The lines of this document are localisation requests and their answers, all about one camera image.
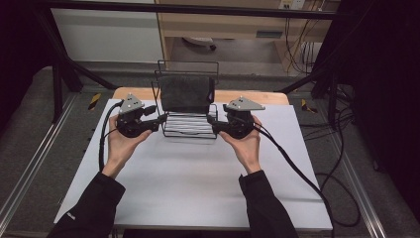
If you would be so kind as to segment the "black wire rack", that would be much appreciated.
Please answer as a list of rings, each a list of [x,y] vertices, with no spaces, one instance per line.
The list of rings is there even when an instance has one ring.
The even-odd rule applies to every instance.
[[[162,132],[166,137],[216,139],[217,136],[207,122],[208,115],[215,119],[218,116],[218,108],[214,102],[210,104],[207,114],[167,112],[162,109],[158,80],[161,77],[173,75],[212,77],[216,87],[219,83],[219,64],[216,61],[160,59],[155,70],[156,79],[152,81],[157,113],[158,115],[167,115],[167,120],[162,124]]]

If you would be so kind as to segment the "aluminium rail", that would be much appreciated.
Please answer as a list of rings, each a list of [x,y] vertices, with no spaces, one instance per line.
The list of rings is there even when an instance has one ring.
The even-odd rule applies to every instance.
[[[7,199],[0,207],[0,236],[7,229],[7,226],[25,197],[31,183],[34,180],[34,177],[38,173],[45,157],[48,155],[56,136],[59,134],[62,125],[65,123],[69,113],[71,112],[74,100],[77,96],[77,93],[70,93],[67,96],[62,106],[62,112],[58,115],[54,122],[50,123],[46,134],[39,142],[37,149],[31,155],[25,169],[20,174],[19,180],[14,184],[14,187],[8,194]]]
[[[332,141],[336,152],[338,154],[342,153],[341,168],[360,207],[360,212],[370,237],[386,238],[386,232],[375,212],[375,209],[368,197],[368,193],[366,192],[360,177],[354,169],[349,156],[344,150],[343,144],[340,141],[337,141],[335,138],[333,138]]]

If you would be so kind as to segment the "yellow black tape mark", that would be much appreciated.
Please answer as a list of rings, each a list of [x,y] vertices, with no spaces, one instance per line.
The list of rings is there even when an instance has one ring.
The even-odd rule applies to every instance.
[[[308,111],[311,113],[318,113],[318,110],[316,108],[312,108],[308,106],[307,101],[305,99],[301,99],[301,109],[303,111]]]
[[[94,110],[94,108],[95,108],[96,104],[98,103],[100,97],[101,97],[101,93],[96,93],[96,94],[93,95],[93,97],[92,97],[92,99],[91,99],[91,101],[88,105],[88,110],[89,111]]]

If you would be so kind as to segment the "black metal stand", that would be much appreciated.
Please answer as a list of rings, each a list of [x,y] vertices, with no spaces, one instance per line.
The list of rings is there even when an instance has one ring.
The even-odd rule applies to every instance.
[[[334,130],[336,130],[338,76],[333,70],[330,70],[328,68],[320,68],[313,70],[309,75],[280,89],[278,92],[287,94],[311,81],[315,81],[315,86],[311,91],[311,95],[314,99],[320,99],[325,94],[328,95],[327,121],[330,124],[330,126]]]
[[[115,90],[118,88],[117,85],[94,74],[70,58],[61,36],[59,35],[58,29],[53,26],[53,18],[48,17],[49,10],[41,7],[34,7],[32,12],[46,35],[49,44],[52,46],[52,86],[54,100],[52,121],[54,123],[58,121],[63,113],[62,84],[65,83],[71,92],[80,92],[83,88],[83,84],[78,76],[80,73],[107,89]]]

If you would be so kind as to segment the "white cabinet panel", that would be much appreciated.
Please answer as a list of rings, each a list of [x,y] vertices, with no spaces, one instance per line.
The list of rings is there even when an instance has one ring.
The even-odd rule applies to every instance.
[[[52,9],[76,61],[155,62],[163,58],[156,13]]]

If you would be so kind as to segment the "wooden desk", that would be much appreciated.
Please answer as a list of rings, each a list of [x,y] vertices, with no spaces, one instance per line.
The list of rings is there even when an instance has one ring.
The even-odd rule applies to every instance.
[[[280,0],[155,0],[158,4],[279,9]],[[301,10],[335,12],[341,0],[305,0]],[[283,19],[267,17],[196,14],[157,15],[163,55],[169,60],[169,42],[175,38],[262,39],[273,42],[286,72],[303,68],[300,60],[304,44],[321,44],[330,28],[329,20]]]

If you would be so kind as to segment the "white power strip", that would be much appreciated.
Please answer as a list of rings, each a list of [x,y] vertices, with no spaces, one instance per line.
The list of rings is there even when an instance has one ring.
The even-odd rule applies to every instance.
[[[280,0],[279,9],[301,10],[305,4],[305,0]]]

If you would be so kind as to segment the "dark grey towel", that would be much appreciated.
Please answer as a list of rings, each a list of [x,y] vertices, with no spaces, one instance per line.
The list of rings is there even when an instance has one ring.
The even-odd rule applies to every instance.
[[[215,80],[208,76],[164,76],[158,80],[164,111],[207,114],[214,102]]]

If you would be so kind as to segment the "person's left hand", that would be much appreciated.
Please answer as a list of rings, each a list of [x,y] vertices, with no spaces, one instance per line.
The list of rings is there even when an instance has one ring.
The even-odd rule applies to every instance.
[[[130,160],[136,148],[152,133],[151,130],[143,132],[136,138],[127,138],[122,135],[117,127],[117,117],[112,116],[109,119],[108,136],[108,159],[101,170],[101,173],[111,179],[115,179],[125,164]]]

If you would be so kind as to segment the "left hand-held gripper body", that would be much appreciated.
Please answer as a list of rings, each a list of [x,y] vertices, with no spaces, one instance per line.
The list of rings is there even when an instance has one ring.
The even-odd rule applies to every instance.
[[[146,122],[141,120],[145,104],[133,94],[128,94],[118,114],[116,127],[127,138],[136,138],[148,130]]]

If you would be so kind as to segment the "white chair base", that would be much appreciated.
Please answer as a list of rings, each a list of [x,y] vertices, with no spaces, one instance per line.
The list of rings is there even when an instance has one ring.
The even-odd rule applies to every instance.
[[[217,49],[216,45],[214,44],[214,41],[211,38],[189,38],[184,37],[183,38],[186,42],[202,46],[202,47],[208,47],[211,51],[215,51]]]

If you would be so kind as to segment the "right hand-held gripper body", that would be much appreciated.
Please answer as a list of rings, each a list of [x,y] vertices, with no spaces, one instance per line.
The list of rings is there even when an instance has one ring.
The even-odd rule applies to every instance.
[[[242,139],[254,130],[252,111],[265,110],[263,105],[244,96],[232,100],[227,107],[229,108],[226,112],[229,124],[227,133],[235,139]]]

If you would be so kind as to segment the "black curtain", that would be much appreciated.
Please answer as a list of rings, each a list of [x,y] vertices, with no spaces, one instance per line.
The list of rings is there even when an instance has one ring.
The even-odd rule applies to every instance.
[[[420,219],[420,0],[341,0],[318,62],[356,92],[368,147]]]
[[[34,74],[51,64],[48,47],[31,0],[0,0],[0,132],[20,106]]]

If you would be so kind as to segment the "black metal crossbar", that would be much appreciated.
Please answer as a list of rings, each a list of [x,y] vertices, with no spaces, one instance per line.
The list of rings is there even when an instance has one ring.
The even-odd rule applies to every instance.
[[[38,0],[37,4],[43,7],[47,7],[47,8],[72,9],[72,10],[245,16],[245,17],[315,19],[315,20],[335,20],[335,19],[341,18],[341,15],[335,12],[319,12],[319,11],[315,12],[315,11],[303,11],[303,10],[270,10],[270,9],[244,8],[244,7],[222,7],[222,6],[201,6],[201,5],[149,4],[149,3],[76,1],[76,0]]]

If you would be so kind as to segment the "person's right hand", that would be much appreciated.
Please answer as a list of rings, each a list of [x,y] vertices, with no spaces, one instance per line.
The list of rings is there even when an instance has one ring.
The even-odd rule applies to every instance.
[[[254,117],[254,120],[257,123],[256,129],[242,139],[235,139],[223,131],[219,133],[223,140],[233,148],[237,159],[248,175],[262,169],[260,164],[261,136],[259,132],[261,121],[257,116]]]

